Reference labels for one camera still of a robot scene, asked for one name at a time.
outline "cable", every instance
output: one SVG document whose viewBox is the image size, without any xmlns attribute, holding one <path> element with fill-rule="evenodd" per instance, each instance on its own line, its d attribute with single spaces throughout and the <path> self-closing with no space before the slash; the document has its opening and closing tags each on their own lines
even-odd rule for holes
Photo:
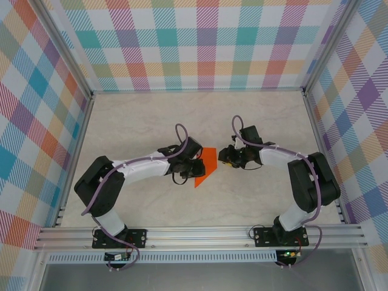
<svg viewBox="0 0 388 291">
<path fill-rule="evenodd" d="M 322 228 L 320 228 L 319 226 L 306 226 L 306 227 L 314 227 L 314 228 L 318 229 L 318 231 L 319 231 L 318 242 L 316 243 L 314 249 L 308 254 L 308 256 L 305 257 L 302 261 L 296 262 L 296 263 L 293 265 L 293 267 L 295 267 L 295 266 L 300 266 L 300 265 L 304 264 L 309 258 L 311 258 L 311 256 L 316 252 L 316 250 L 318 249 L 318 247 L 319 247 L 319 245 L 321 244 L 321 241 L 322 241 L 322 236 L 323 236 Z M 282 263 L 282 262 L 279 262 L 279 261 L 278 261 L 278 263 L 281 264 L 282 266 L 286 266 L 286 267 L 287 267 L 287 265 L 284 264 L 284 263 Z"/>
<path fill-rule="evenodd" d="M 95 229 L 97 228 L 98 226 L 94 226 L 94 228 L 92 229 L 92 237 L 95 238 Z"/>
<path fill-rule="evenodd" d="M 130 253 L 128 253 L 128 248 L 129 248 L 129 246 L 127 246 L 127 249 L 126 249 L 126 255 L 128 256 L 128 257 L 130 257 L 131 255 L 132 255 L 132 253 L 133 253 L 133 248 L 131 248 L 131 252 Z"/>
<path fill-rule="evenodd" d="M 133 241 L 131 236 L 129 237 L 129 240 L 130 240 L 131 242 Z M 127 255 L 128 255 L 128 248 L 129 248 L 129 246 L 127 246 L 127 249 L 126 249 Z M 131 255 L 132 252 L 133 252 L 133 248 L 131 248 L 131 252 L 129 253 L 129 255 Z"/>
<path fill-rule="evenodd" d="M 183 184 L 185 184 L 185 183 L 187 182 L 188 179 L 189 179 L 189 178 L 186 177 L 186 179 L 185 179 L 182 183 L 178 183 L 178 182 L 175 181 L 175 173 L 172 173 L 172 181 L 173 181 L 176 185 L 183 185 Z"/>
<path fill-rule="evenodd" d="M 181 137 L 179 136 L 179 133 L 178 133 L 178 126 L 182 127 L 182 129 L 184 130 L 184 133 L 186 135 L 186 139 L 184 141 L 183 147 L 179 151 L 177 151 L 176 153 L 174 153 L 172 155 L 169 155 L 169 156 L 162 156 L 162 157 L 158 157 L 158 156 L 156 156 L 156 157 L 145 156 L 145 157 L 142 157 L 142 158 L 131 159 L 130 161 L 126 161 L 126 162 L 116 166 L 114 169 L 111 169 L 111 171 L 109 171 L 108 174 L 106 174 L 105 177 L 103 177 L 102 181 L 99 183 L 99 185 L 98 185 L 98 187 L 96 189 L 96 192 L 93 194 L 93 197 L 91 198 L 89 204 L 87 205 L 85 210 L 81 213 L 81 215 L 84 216 L 86 213 L 89 212 L 89 210 L 92 208 L 94 202 L 96 201 L 96 198 L 97 198 L 99 192 L 101 191 L 101 188 L 103 187 L 103 185 L 106 183 L 106 181 L 108 180 L 110 175 L 115 173 L 118 169 L 121 169 L 122 167 L 127 166 L 129 164 L 133 164 L 134 162 L 148 161 L 148 160 L 162 161 L 162 160 L 174 158 L 175 156 L 180 155 L 184 151 L 186 146 L 187 146 L 187 143 L 189 141 L 189 134 L 187 133 L 187 129 L 182 124 L 177 123 L 175 125 L 175 132 L 176 132 L 179 140 L 181 140 Z"/>
<path fill-rule="evenodd" d="M 202 157 L 202 152 L 203 152 L 203 151 L 204 151 L 204 148 L 201 147 L 201 153 L 199 154 L 199 156 L 196 157 L 197 159 L 200 159 L 200 158 Z"/>
<path fill-rule="evenodd" d="M 236 118 L 238 118 L 240 120 L 242 129 L 244 128 L 244 121 L 241 118 L 241 116 L 239 116 L 239 115 L 235 115 L 232 118 L 232 129 L 233 129 L 233 132 L 235 133 L 236 137 L 239 138 L 243 143 L 247 144 L 248 146 L 252 146 L 252 147 L 260 147 L 262 149 L 279 150 L 281 152 L 284 152 L 284 153 L 287 153 L 287 154 L 290 154 L 290 155 L 295 155 L 295 156 L 301 158 L 307 164 L 307 166 L 309 167 L 309 169 L 311 171 L 311 174 L 312 174 L 312 176 L 314 178 L 314 184 L 315 184 L 315 188 L 316 188 L 316 197 L 317 197 L 318 201 L 317 201 L 317 206 L 316 206 L 315 214 L 311 218 L 306 219 L 305 221 L 302 221 L 301 225 L 303 225 L 303 224 L 305 224 L 307 222 L 315 220 L 318 217 L 318 215 L 319 215 L 319 213 L 321 211 L 322 197 L 321 197 L 321 189 L 319 187 L 319 182 L 318 182 L 318 176 L 315 173 L 315 170 L 314 170 L 314 167 L 313 167 L 312 163 L 304 155 L 301 155 L 300 153 L 296 153 L 296 152 L 293 152 L 291 150 L 287 150 L 287 149 L 284 149 L 284 148 L 281 148 L 281 147 L 274 147 L 272 145 L 264 145 L 264 144 L 254 144 L 252 142 L 246 141 L 245 139 L 243 139 L 241 137 L 241 135 L 236 130 L 236 127 L 235 127 L 235 119 Z"/>
<path fill-rule="evenodd" d="M 98 220 L 94 216 L 92 216 L 92 218 L 95 221 L 95 223 L 97 223 L 97 225 L 100 227 L 102 232 L 104 232 L 109 238 L 111 238 L 114 241 L 117 241 L 117 242 L 119 242 L 121 244 L 125 244 L 126 246 L 131 247 L 132 249 L 135 249 L 137 251 L 137 253 L 138 253 L 136 255 L 135 259 L 133 260 L 133 262 L 130 262 L 130 263 L 126 264 L 124 267 L 122 267 L 120 269 L 116 269 L 116 270 L 117 271 L 122 271 L 122 270 L 128 269 L 129 267 L 133 266 L 137 262 L 137 260 L 140 258 L 140 251 L 139 251 L 138 247 L 133 245 L 133 244 L 130 244 L 129 242 L 122 241 L 121 239 L 115 238 L 113 235 L 111 235 L 109 232 L 107 232 L 105 228 L 102 227 L 102 225 L 98 222 Z M 108 262 L 108 267 L 111 270 L 113 269 L 113 267 L 110 265 L 110 261 Z"/>
<path fill-rule="evenodd" d="M 94 202 L 96 201 L 97 199 L 97 196 L 99 194 L 99 192 L 101 191 L 103 185 L 106 183 L 106 181 L 108 180 L 108 178 L 110 177 L 110 175 L 112 175 L 113 173 L 115 173 L 118 169 L 121 169 L 122 167 L 124 166 L 127 166 L 129 164 L 133 164 L 134 162 L 140 162 L 140 161 L 147 161 L 147 160 L 155 160 L 155 161 L 161 161 L 161 160 L 165 160 L 165 159 L 170 159 L 170 158 L 174 158 L 175 156 L 178 156 L 180 155 L 184 149 L 186 148 L 187 146 L 187 143 L 189 142 L 189 134 L 187 133 L 187 129 L 180 123 L 177 123 L 175 124 L 175 132 L 176 132 L 176 135 L 178 136 L 178 139 L 179 141 L 182 143 L 181 141 L 181 137 L 179 135 L 179 132 L 178 132 L 178 127 L 182 127 L 183 131 L 184 131 L 184 134 L 185 134 L 185 140 L 184 140 L 184 144 L 182 146 L 182 148 L 177 151 L 176 153 L 172 154 L 172 155 L 169 155 L 169 156 L 162 156 L 162 157 L 151 157 L 151 156 L 145 156 L 145 157 L 142 157 L 142 158 L 136 158 L 136 159 L 132 159 L 130 161 L 126 161 L 118 166 L 116 166 L 114 169 L 111 169 L 111 171 L 108 172 L 108 174 L 105 175 L 105 177 L 103 177 L 102 181 L 99 183 L 97 189 L 96 189 L 96 192 L 93 194 L 93 197 L 91 198 L 89 204 L 87 205 L 87 207 L 85 208 L 85 210 L 81 213 L 81 216 L 84 216 L 86 213 L 89 212 L 89 210 L 92 208 Z M 126 246 L 129 246 L 133 249 L 135 249 L 137 251 L 137 256 L 135 257 L 135 259 L 133 260 L 133 262 L 129 263 L 129 264 L 126 264 L 124 267 L 122 267 L 121 269 L 118 269 L 118 270 L 125 270 L 125 269 L 128 269 L 129 267 L 133 266 L 134 263 L 137 262 L 137 260 L 140 258 L 140 251 L 139 249 L 134 246 L 133 244 L 130 244 L 129 242 L 126 242 L 126 241 L 122 241 L 121 239 L 118 239 L 118 238 L 115 238 L 113 235 L 111 235 L 109 232 L 106 231 L 106 229 L 104 229 L 100 223 L 98 222 L 98 220 L 93 217 L 93 220 L 95 221 L 95 223 L 97 223 L 98 226 L 100 226 L 100 229 L 111 239 L 113 239 L 114 241 L 117 241 L 121 244 L 125 244 Z"/>
<path fill-rule="evenodd" d="M 301 242 L 301 240 L 297 236 L 295 237 L 295 239 L 299 243 L 299 251 L 298 251 L 298 253 L 302 254 L 302 242 Z"/>
<path fill-rule="evenodd" d="M 238 118 L 240 120 L 240 123 L 241 123 L 241 129 L 244 128 L 244 121 L 243 119 L 241 118 L 241 116 L 239 115 L 235 115 L 233 118 L 232 118 L 232 129 L 233 129 L 233 132 L 235 133 L 236 137 L 239 138 L 243 143 L 247 144 L 248 146 L 252 146 L 252 147 L 260 147 L 262 149 L 272 149 L 272 150 L 279 150 L 281 152 L 284 152 L 284 153 L 288 153 L 290 155 L 296 155 L 297 157 L 301 158 L 306 164 L 307 166 L 309 167 L 310 171 L 311 171 L 311 174 L 314 178 L 314 184 L 315 184 L 315 188 L 316 188 L 316 197 L 317 197 L 317 206 L 316 206 L 316 212 L 315 214 L 309 218 L 309 219 L 306 219 L 305 221 L 302 221 L 301 225 L 304 225 L 305 223 L 307 222 L 310 222 L 310 221 L 313 221 L 315 220 L 320 211 L 321 211 L 321 206 L 322 206 L 322 196 L 321 196 L 321 188 L 319 187 L 319 182 L 318 182 L 318 175 L 315 173 L 315 170 L 314 170 L 314 167 L 312 165 L 312 163 L 303 155 L 301 155 L 300 153 L 296 153 L 296 152 L 293 152 L 291 150 L 287 150 L 287 149 L 284 149 L 284 148 L 281 148 L 281 147 L 274 147 L 272 145 L 264 145 L 264 144 L 254 144 L 252 142 L 248 142 L 246 140 L 244 140 L 241 135 L 237 132 L 236 130 L 236 127 L 235 127 L 235 119 Z M 314 249 L 311 251 L 311 253 L 309 253 L 309 255 L 302 261 L 300 262 L 297 262 L 296 264 L 294 264 L 294 266 L 296 265 L 300 265 L 302 264 L 303 262 L 305 262 L 308 258 L 311 257 L 311 255 L 318 249 L 319 245 L 321 244 L 321 241 L 322 241 L 322 229 L 319 227 L 319 226 L 306 226 L 306 227 L 315 227 L 319 230 L 319 239 L 318 239 L 318 242 L 317 244 L 315 245 Z"/>
<path fill-rule="evenodd" d="M 260 167 L 257 167 L 257 168 L 253 168 L 253 169 L 245 169 L 245 168 L 242 168 L 243 170 L 245 171 L 253 171 L 253 170 L 258 170 L 262 167 L 263 165 L 261 165 Z"/>
<path fill-rule="evenodd" d="M 261 224 L 256 224 L 255 226 L 265 227 L 265 226 L 262 226 Z M 250 239 L 253 239 L 253 240 L 255 240 L 255 238 L 252 238 L 252 237 L 251 237 L 250 232 L 251 232 L 252 229 L 255 228 L 255 226 L 252 226 L 252 227 L 250 228 L 250 230 L 248 231 L 249 238 L 250 238 Z"/>
</svg>

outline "black motor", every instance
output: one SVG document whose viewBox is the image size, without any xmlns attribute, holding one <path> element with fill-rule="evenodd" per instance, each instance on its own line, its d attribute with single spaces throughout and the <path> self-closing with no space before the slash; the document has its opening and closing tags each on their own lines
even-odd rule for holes
<svg viewBox="0 0 388 291">
<path fill-rule="evenodd" d="M 170 145 L 169 147 L 158 149 L 158 152 L 165 156 L 169 156 L 180 151 L 183 145 L 184 142 L 180 145 Z M 202 145 L 189 136 L 184 151 L 180 155 L 168 159 L 171 166 L 166 175 L 179 173 L 184 179 L 204 176 L 206 174 L 206 169 L 203 160 L 200 157 L 194 158 L 198 153 L 202 152 L 202 149 Z"/>
<path fill-rule="evenodd" d="M 253 144 L 263 144 L 263 140 L 259 136 L 257 129 L 254 125 L 241 129 L 240 135 L 243 139 Z M 232 136 L 232 140 L 236 142 L 236 136 Z M 228 145 L 228 147 L 222 149 L 218 154 L 218 160 L 227 164 L 233 168 L 245 168 L 246 164 L 250 161 L 255 161 L 261 165 L 260 152 L 261 148 L 252 147 L 247 145 L 240 149 L 236 149 L 234 145 Z"/>
</svg>

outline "aluminum frame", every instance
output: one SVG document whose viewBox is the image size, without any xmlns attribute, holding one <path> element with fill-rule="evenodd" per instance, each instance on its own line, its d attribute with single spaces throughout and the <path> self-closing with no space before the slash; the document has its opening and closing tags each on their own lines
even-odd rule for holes
<svg viewBox="0 0 388 291">
<path fill-rule="evenodd" d="M 159 93 L 198 93 L 198 92 L 288 92 L 288 91 L 301 91 L 300 87 L 281 87 L 281 88 L 261 88 L 261 89 L 176 89 L 176 90 L 155 90 L 152 91 L 153 94 Z M 94 91 L 95 95 L 111 95 L 111 94 L 142 94 L 142 93 L 150 93 L 150 91 L 131 91 L 131 90 L 112 90 L 112 91 Z"/>
<path fill-rule="evenodd" d="M 324 146 L 321 135 L 319 134 L 318 126 L 316 124 L 316 119 L 315 119 L 314 112 L 312 110 L 312 106 L 310 104 L 309 96 L 307 95 L 307 92 L 302 92 L 302 96 L 303 96 L 304 105 L 306 106 L 307 114 L 310 119 L 314 137 L 318 145 L 318 149 L 325 156 L 328 156 L 326 147 Z M 347 213 L 343 200 L 340 198 L 340 199 L 337 199 L 335 202 L 339 207 L 339 210 L 341 211 L 341 213 L 339 212 L 339 215 L 340 217 L 342 216 L 344 223 L 350 223 L 349 214 Z M 358 273 L 361 278 L 361 282 L 363 283 L 365 290 L 368 290 L 368 291 L 384 290 L 383 286 L 377 287 L 376 282 L 373 279 L 372 270 L 371 270 L 370 264 L 368 263 L 370 261 L 369 249 L 354 248 L 352 249 L 352 252 L 353 252 L 354 260 L 356 262 Z"/>
<path fill-rule="evenodd" d="M 50 12 L 47 10 L 47 7 L 42 3 L 41 0 L 28 0 L 28 2 L 30 3 L 32 9 L 35 11 L 36 15 L 39 17 L 39 20 L 43 24 L 44 28 L 47 30 L 50 39 L 53 41 L 59 54 L 67 64 L 67 67 L 71 71 L 79 87 L 83 93 L 88 96 L 89 99 L 91 99 L 93 90 L 88 85 L 84 74 L 75 61 L 69 47 L 65 42 L 65 39 L 57 29 L 54 20 L 50 16 Z"/>
<path fill-rule="evenodd" d="M 79 159 L 79 156 L 81 154 L 82 144 L 84 143 L 87 126 L 89 124 L 90 116 L 92 115 L 93 105 L 94 105 L 94 99 L 90 99 L 87 101 L 86 110 L 85 110 L 85 117 L 84 117 L 84 120 L 82 122 L 81 129 L 79 131 L 79 136 L 78 136 L 77 143 L 75 145 L 74 154 L 72 155 L 72 158 L 70 160 L 69 173 L 66 177 L 66 181 L 65 181 L 61 196 L 59 197 L 59 203 L 54 208 L 55 215 L 52 216 L 52 219 L 50 221 L 50 225 L 52 225 L 52 226 L 58 226 L 57 225 L 58 219 L 59 218 L 62 219 L 62 217 L 63 217 L 64 210 L 65 210 L 66 203 L 67 203 L 67 199 L 68 199 L 69 194 L 70 194 L 70 189 L 72 188 L 72 182 L 73 182 L 75 170 L 77 167 L 78 159 Z"/>
<path fill-rule="evenodd" d="M 348 0 L 348 3 L 346 4 L 346 7 L 344 9 L 344 12 L 341 15 L 337 25 L 335 26 L 329 40 L 327 41 L 327 44 L 322 52 L 321 57 L 315 64 L 310 74 L 310 78 L 306 82 L 304 91 L 306 92 L 307 95 L 311 91 L 312 87 L 314 87 L 316 82 L 319 80 L 319 77 L 321 76 L 327 62 L 329 61 L 334 50 L 337 48 L 338 44 L 340 43 L 340 40 L 343 37 L 346 29 L 348 28 L 354 14 L 357 12 L 358 7 L 361 5 L 363 1 L 364 0 Z"/>
<path fill-rule="evenodd" d="M 357 224 L 326 224 L 323 230 L 322 249 L 352 249 L 367 247 L 361 226 Z M 290 247 L 255 247 L 248 237 L 251 226 L 211 227 L 146 227 L 147 244 L 144 250 L 195 251 L 195 250 L 285 250 Z M 39 252 L 98 252 L 92 249 L 92 227 L 44 228 L 38 237 L 35 250 Z M 310 246 L 315 247 L 319 238 L 316 228 L 307 227 Z"/>
<path fill-rule="evenodd" d="M 106 264 L 103 252 L 52 252 L 48 264 Z M 137 258 L 135 252 L 128 260 L 131 263 Z M 187 263 L 274 263 L 278 260 L 275 250 L 215 250 L 215 251 L 168 251 L 159 252 L 142 250 L 138 264 L 187 264 Z"/>
</svg>

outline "orange paper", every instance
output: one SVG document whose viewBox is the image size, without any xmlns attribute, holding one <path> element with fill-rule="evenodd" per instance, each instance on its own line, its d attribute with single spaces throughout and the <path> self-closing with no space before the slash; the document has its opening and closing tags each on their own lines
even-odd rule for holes
<svg viewBox="0 0 388 291">
<path fill-rule="evenodd" d="M 206 168 L 206 174 L 195 178 L 194 188 L 197 188 L 207 177 L 217 169 L 217 149 L 214 147 L 204 147 L 201 155 Z"/>
</svg>

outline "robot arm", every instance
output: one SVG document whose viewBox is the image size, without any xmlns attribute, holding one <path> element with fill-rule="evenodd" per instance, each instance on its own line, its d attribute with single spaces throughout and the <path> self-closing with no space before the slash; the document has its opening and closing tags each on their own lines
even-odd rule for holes
<svg viewBox="0 0 388 291">
<path fill-rule="evenodd" d="M 250 126 L 240 130 L 241 137 L 254 144 L 263 144 L 256 127 Z M 311 218 L 317 211 L 318 198 L 313 183 L 312 173 L 306 162 L 299 156 L 282 152 L 277 149 L 268 149 L 244 145 L 237 148 L 236 136 L 232 139 L 235 146 L 229 145 L 220 151 L 218 159 L 234 168 L 245 168 L 250 161 L 255 161 L 263 166 L 274 166 L 285 170 L 290 175 L 294 202 L 282 215 L 277 216 L 273 224 L 273 232 L 279 244 L 283 244 L 289 238 L 295 236 L 296 230 L 302 227 L 302 223 Z M 276 148 L 272 142 L 264 145 Z M 312 164 L 318 176 L 319 188 L 321 189 L 322 206 L 327 206 L 340 197 L 340 187 L 322 153 L 304 155 Z"/>
<path fill-rule="evenodd" d="M 177 153 L 182 146 L 183 143 L 179 146 L 171 145 L 158 149 L 149 155 L 150 159 L 133 162 L 116 170 L 102 186 L 89 210 L 90 214 L 109 234 L 125 238 L 126 225 L 113 208 L 123 186 L 149 177 L 174 175 L 175 173 L 179 173 L 185 179 L 205 175 L 203 160 L 195 158 L 202 146 L 191 137 L 184 151 L 178 156 L 163 160 L 153 159 Z M 100 156 L 93 162 L 74 187 L 85 206 L 91 201 L 102 178 L 116 166 L 127 161 L 111 161 L 106 156 Z"/>
</svg>

